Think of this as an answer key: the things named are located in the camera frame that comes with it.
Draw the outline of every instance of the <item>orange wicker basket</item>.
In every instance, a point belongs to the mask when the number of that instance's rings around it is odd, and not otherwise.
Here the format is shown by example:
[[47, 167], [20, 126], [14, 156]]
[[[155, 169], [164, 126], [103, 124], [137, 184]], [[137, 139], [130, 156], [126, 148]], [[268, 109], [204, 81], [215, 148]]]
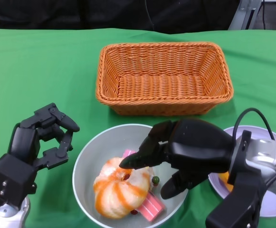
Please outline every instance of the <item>orange wicker basket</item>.
[[205, 114], [233, 93], [214, 43], [114, 44], [100, 54], [96, 97], [121, 115]]

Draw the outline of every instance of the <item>white bowl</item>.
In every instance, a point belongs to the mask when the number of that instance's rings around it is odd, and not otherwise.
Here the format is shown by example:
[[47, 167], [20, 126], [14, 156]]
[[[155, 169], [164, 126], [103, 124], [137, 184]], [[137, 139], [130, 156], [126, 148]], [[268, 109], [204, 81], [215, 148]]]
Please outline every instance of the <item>white bowl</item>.
[[79, 154], [72, 176], [74, 194], [82, 211], [98, 225], [104, 228], [154, 228], [168, 220], [183, 203], [187, 190], [168, 200], [160, 196], [162, 185], [177, 171], [164, 162], [153, 168], [155, 175], [160, 177], [160, 184], [153, 189], [153, 193], [166, 207], [155, 221], [149, 222], [141, 214], [130, 214], [113, 220], [101, 216], [95, 209], [93, 183], [102, 166], [110, 158], [122, 157], [126, 149], [138, 151], [150, 129], [150, 126], [141, 124], [125, 124], [107, 129], [94, 137]]

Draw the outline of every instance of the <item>orange glazed pastry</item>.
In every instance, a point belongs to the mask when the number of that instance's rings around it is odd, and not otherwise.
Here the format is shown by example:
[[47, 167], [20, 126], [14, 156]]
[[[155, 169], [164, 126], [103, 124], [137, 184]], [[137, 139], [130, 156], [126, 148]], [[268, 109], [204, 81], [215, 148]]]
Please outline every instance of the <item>orange glazed pastry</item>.
[[110, 219], [121, 219], [144, 202], [151, 187], [152, 168], [125, 170], [123, 158], [110, 159], [94, 181], [95, 209]]

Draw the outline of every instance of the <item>pink striped candy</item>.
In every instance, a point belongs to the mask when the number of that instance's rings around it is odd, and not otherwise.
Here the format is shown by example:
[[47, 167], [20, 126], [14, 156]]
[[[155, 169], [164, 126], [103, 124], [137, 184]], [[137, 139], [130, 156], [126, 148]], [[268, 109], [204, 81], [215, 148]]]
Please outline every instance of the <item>pink striped candy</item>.
[[[123, 157], [127, 157], [133, 153], [132, 150], [125, 150]], [[149, 191], [143, 204], [137, 209], [148, 221], [153, 221], [162, 211], [164, 211], [164, 204]]]

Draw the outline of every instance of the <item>green tablecloth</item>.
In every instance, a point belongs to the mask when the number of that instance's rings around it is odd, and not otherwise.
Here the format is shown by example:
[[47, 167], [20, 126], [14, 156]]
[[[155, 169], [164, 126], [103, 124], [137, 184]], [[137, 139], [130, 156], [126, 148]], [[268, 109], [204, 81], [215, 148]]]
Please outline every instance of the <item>green tablecloth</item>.
[[[117, 29], [81, 31], [0, 30], [0, 157], [6, 153], [15, 123], [55, 102], [81, 131], [74, 134], [69, 162], [41, 170], [31, 195], [28, 228], [96, 228], [80, 210], [72, 190], [72, 170], [85, 144], [119, 124], [153, 125], [163, 117], [122, 117], [95, 99], [98, 55], [105, 45], [121, 42], [212, 41], [226, 56], [235, 95], [201, 118], [227, 128], [245, 108], [257, 107], [276, 132], [276, 31], [213, 31], [180, 35]], [[263, 126], [256, 114], [242, 124]], [[41, 151], [56, 146], [43, 143]], [[164, 225], [205, 227], [206, 216], [221, 202], [209, 181], [195, 187]], [[276, 227], [276, 218], [261, 218], [260, 228]]]

